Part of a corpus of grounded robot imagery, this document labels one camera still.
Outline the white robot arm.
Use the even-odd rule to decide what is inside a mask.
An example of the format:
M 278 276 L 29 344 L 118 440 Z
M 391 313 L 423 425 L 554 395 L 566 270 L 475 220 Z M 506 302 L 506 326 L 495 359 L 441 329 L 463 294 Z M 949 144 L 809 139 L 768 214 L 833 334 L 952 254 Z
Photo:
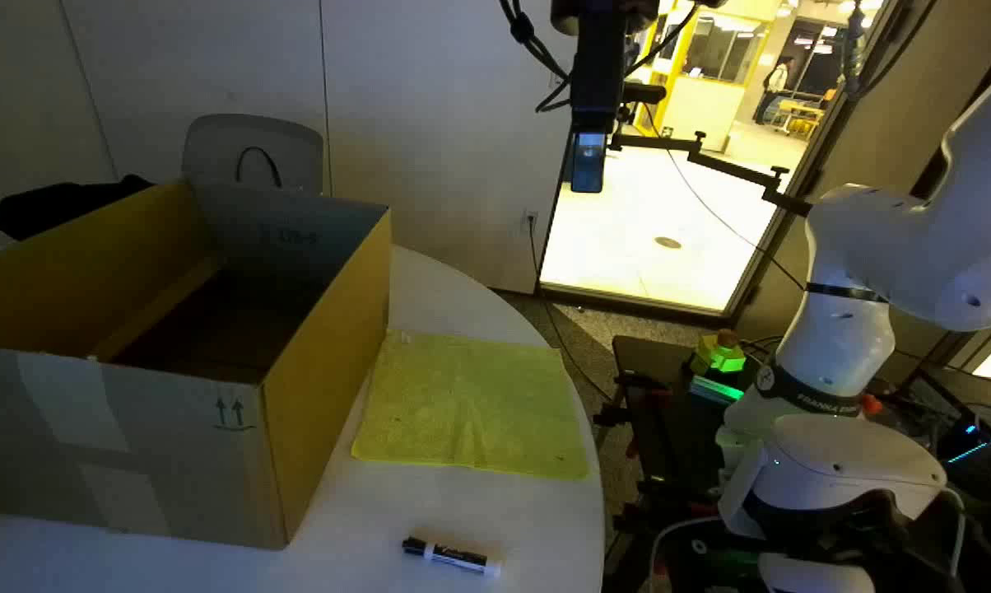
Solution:
M 904 526 L 949 490 L 933 451 L 863 415 L 863 388 L 897 348 L 897 313 L 991 326 L 991 87 L 943 156 L 929 197 L 847 184 L 809 209 L 801 310 L 717 429 L 717 518 L 756 545 L 768 593 L 878 593 Z

